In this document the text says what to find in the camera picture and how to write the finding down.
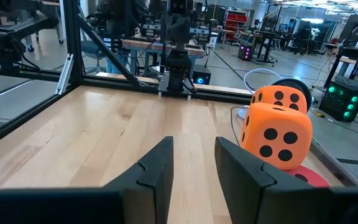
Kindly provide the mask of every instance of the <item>lab floor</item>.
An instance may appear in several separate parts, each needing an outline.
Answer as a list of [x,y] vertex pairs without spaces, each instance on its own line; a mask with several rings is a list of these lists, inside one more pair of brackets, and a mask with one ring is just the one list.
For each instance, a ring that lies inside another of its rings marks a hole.
[[[42,30],[40,43],[36,43],[34,35],[32,40],[35,51],[33,53],[26,52],[25,56],[41,68],[61,70],[67,55],[67,46],[66,43],[63,45],[58,43],[56,32]],[[324,77],[331,66],[330,63],[327,63],[327,56],[300,56],[280,50],[273,50],[271,53],[271,56],[278,60],[274,67],[271,64],[256,65],[254,62],[244,62],[238,59],[237,51],[238,48],[235,46],[230,47],[226,44],[221,49],[218,44],[209,56],[196,61],[197,64],[204,65],[208,60],[207,66],[212,73],[210,85],[245,89],[242,81],[244,75],[255,68],[266,68],[278,73],[283,78],[296,78],[308,86],[322,86]],[[83,60],[86,67],[96,65],[96,61],[89,57],[83,56]],[[144,58],[139,59],[140,66],[144,64],[143,60]],[[100,65],[105,67],[106,60],[102,59]],[[247,78],[254,88],[270,85],[276,80],[278,77],[266,70],[255,72]],[[0,122],[9,121],[46,100],[55,93],[56,85],[52,82],[0,76]],[[319,90],[314,90],[313,95],[319,100],[322,93]],[[313,122],[314,138],[335,158],[341,159],[341,161],[346,160],[347,163],[343,163],[344,166],[358,178],[358,134],[332,124],[326,119],[317,118],[313,113],[310,113],[310,118]],[[356,123],[340,124],[358,131]]]

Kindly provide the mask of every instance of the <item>red shelf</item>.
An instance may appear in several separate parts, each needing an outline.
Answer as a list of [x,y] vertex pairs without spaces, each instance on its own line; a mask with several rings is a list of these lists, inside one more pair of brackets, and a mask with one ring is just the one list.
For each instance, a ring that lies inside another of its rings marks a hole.
[[[237,31],[237,25],[240,27],[240,29],[244,29],[242,28],[242,26],[248,21],[248,18],[246,15],[238,15],[238,14],[233,14],[230,11],[227,12],[227,16],[226,16],[226,29],[227,30],[231,30],[233,32]],[[234,38],[234,34],[227,34],[226,39],[228,40],[233,40]]]

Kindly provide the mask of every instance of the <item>wooden table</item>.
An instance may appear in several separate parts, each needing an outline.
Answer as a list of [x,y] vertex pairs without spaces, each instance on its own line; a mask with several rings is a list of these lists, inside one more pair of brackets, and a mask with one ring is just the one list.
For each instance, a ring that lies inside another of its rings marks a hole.
[[[147,41],[140,41],[140,40],[123,40],[122,46],[126,49],[131,50],[131,73],[135,74],[136,71],[136,60],[137,60],[137,52],[145,52],[145,74],[147,73],[149,67],[149,57],[152,53],[162,54],[163,45],[160,43],[154,43],[150,45],[150,42]],[[193,77],[194,71],[194,64],[196,63],[197,58],[204,57],[204,50],[203,49],[194,49],[185,47],[185,50],[189,52],[189,58],[191,60],[191,70],[190,70],[190,77]],[[168,54],[171,51],[171,45],[167,44],[166,53]]]
[[[168,222],[231,223],[214,160],[216,136],[235,142],[231,106],[80,86],[0,140],[0,188],[102,186],[173,136]],[[303,165],[340,185],[312,153]]]
[[223,41],[222,41],[222,45],[221,45],[221,48],[223,49],[223,45],[226,41],[226,35],[227,34],[234,34],[234,31],[232,30],[224,30],[224,29],[212,29],[213,32],[220,32],[220,33],[223,33]]

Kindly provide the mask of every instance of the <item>foam dice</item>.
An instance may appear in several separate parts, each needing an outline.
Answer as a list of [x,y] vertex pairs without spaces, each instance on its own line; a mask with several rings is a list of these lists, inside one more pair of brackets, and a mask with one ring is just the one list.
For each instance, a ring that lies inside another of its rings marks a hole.
[[299,166],[308,155],[312,138],[309,117],[268,103],[250,105],[241,132],[241,147],[281,169]]
[[285,106],[302,113],[307,113],[308,104],[304,94],[296,88],[287,86],[265,86],[259,88],[251,99],[253,103],[270,103]]
[[286,170],[287,174],[297,177],[313,187],[329,187],[329,183],[320,175],[304,166],[298,166],[292,170]]

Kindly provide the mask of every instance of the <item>black box with green lights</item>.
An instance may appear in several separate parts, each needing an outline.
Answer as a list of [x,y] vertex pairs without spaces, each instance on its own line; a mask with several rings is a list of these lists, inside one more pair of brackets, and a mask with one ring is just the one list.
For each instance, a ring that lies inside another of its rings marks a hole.
[[358,113],[358,88],[344,83],[331,82],[319,109],[337,121],[353,121]]

